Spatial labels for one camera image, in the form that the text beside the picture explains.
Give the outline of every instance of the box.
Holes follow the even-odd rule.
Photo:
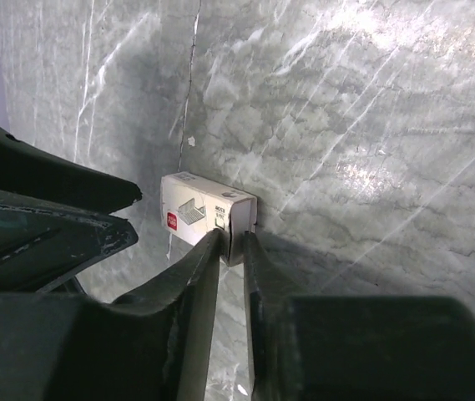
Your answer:
[[[257,198],[241,190],[181,172],[161,179],[161,222],[175,236],[196,245],[215,228],[225,233],[222,260],[243,260],[243,235],[254,231]]]

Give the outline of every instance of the red square logo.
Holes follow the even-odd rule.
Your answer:
[[[173,230],[178,230],[178,218],[174,213],[167,213],[167,226]]]

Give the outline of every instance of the box top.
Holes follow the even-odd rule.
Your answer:
[[[241,201],[255,199],[255,196],[247,194],[242,190],[236,190],[227,185],[219,184],[206,178],[187,172],[180,172],[172,175],[166,175],[164,180],[176,180],[184,185],[195,188],[196,190],[210,194],[211,196],[223,201],[225,204],[234,204]]]

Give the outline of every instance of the gray marble surface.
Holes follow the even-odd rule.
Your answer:
[[[475,312],[475,0],[13,0],[0,53],[14,135],[144,192],[139,244],[81,277],[95,297],[186,251],[159,227],[180,167],[258,195],[313,292]],[[242,286],[223,266],[206,399],[248,399]]]

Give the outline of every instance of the crack line in surface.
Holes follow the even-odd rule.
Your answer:
[[[198,20],[200,19],[200,10],[201,9],[202,9],[202,0],[199,0],[199,2],[198,2],[198,12],[196,13],[195,23],[193,25],[193,44],[191,45],[191,48],[190,48],[189,87],[187,89],[187,94],[185,95],[184,113],[182,114],[181,138],[179,140],[178,171],[181,170],[181,159],[182,159],[182,156],[183,156],[183,153],[184,153],[185,123],[187,122],[187,109],[189,108],[190,90],[193,87],[193,62],[195,61],[196,33],[198,32]],[[172,233],[169,233],[169,251],[167,252],[168,261],[170,261],[170,251],[171,250],[172,250]]]

